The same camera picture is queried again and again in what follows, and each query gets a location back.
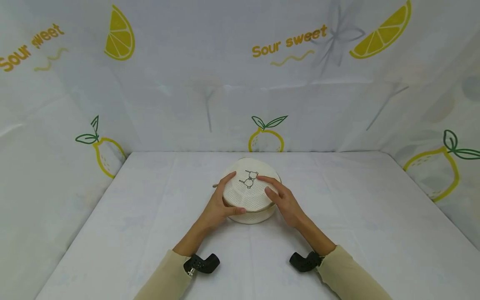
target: mesh bag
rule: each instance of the mesh bag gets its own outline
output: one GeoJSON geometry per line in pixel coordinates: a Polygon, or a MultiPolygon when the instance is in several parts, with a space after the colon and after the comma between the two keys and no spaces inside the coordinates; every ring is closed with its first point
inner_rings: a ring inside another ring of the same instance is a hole
{"type": "Polygon", "coordinates": [[[223,198],[228,205],[244,207],[247,213],[230,217],[232,220],[255,224],[268,219],[275,212],[275,205],[265,195],[265,187],[277,190],[257,176],[268,176],[280,181],[280,177],[268,164],[253,158],[245,157],[236,161],[225,171],[225,175],[236,171],[237,174],[226,185],[223,198]]]}

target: lemon print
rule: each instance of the lemon print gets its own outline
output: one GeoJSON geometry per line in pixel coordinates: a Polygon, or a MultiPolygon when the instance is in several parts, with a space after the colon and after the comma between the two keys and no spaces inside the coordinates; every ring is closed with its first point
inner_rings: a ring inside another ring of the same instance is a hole
{"type": "Polygon", "coordinates": [[[278,126],[287,117],[276,118],[265,125],[261,118],[253,116],[252,120],[258,126],[258,129],[248,140],[248,150],[250,152],[260,151],[261,149],[262,151],[283,152],[283,138],[275,131],[266,130],[266,128],[278,126]]]}
{"type": "Polygon", "coordinates": [[[135,50],[135,37],[127,18],[115,5],[112,7],[105,53],[115,60],[127,60],[135,50]]]}
{"type": "Polygon", "coordinates": [[[100,169],[110,178],[115,178],[115,174],[126,160],[125,153],[119,143],[107,137],[98,139],[98,116],[92,121],[95,134],[81,134],[75,138],[79,143],[92,145],[96,153],[96,162],[100,169]]]}
{"type": "Polygon", "coordinates": [[[460,181],[458,168],[452,154],[461,159],[480,159],[480,151],[458,149],[458,139],[455,133],[451,130],[445,130],[442,147],[417,154],[403,166],[403,170],[420,185],[433,202],[440,201],[448,196],[460,181]],[[435,178],[442,182],[443,179],[448,178],[450,182],[446,186],[439,186],[435,182],[430,185],[423,184],[423,182],[428,182],[429,178],[435,178]]]}
{"type": "Polygon", "coordinates": [[[365,59],[382,52],[402,34],[408,25],[412,7],[410,0],[388,18],[380,27],[361,41],[350,55],[356,59],[365,59]]]}

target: right hand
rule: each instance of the right hand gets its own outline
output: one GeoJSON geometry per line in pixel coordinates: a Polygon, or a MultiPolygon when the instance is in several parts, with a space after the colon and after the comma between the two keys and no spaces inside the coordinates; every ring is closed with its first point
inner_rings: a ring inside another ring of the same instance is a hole
{"type": "Polygon", "coordinates": [[[274,192],[269,187],[265,188],[265,194],[267,197],[275,203],[282,214],[285,222],[293,228],[298,229],[301,221],[306,218],[305,213],[297,202],[297,199],[293,196],[291,190],[281,184],[275,178],[267,176],[257,176],[258,180],[265,181],[273,185],[277,191],[274,192]]]}

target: white table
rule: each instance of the white table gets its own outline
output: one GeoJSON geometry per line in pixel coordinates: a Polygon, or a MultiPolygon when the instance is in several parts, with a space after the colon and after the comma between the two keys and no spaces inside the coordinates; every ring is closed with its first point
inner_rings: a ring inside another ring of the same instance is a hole
{"type": "MultiPolygon", "coordinates": [[[[133,153],[37,300],[131,300],[202,212],[223,171],[250,156],[274,167],[314,222],[393,299],[480,297],[480,252],[388,155],[356,153],[133,153]]],[[[195,300],[336,299],[293,252],[311,249],[279,212],[256,225],[228,221],[199,255],[195,300]]]]}

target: white curtain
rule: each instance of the white curtain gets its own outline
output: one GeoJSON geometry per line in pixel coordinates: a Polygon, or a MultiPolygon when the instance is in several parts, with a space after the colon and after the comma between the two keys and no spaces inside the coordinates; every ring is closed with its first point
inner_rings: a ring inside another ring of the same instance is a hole
{"type": "Polygon", "coordinates": [[[35,297],[131,151],[382,150],[480,247],[476,0],[0,8],[2,299],[35,297]]]}

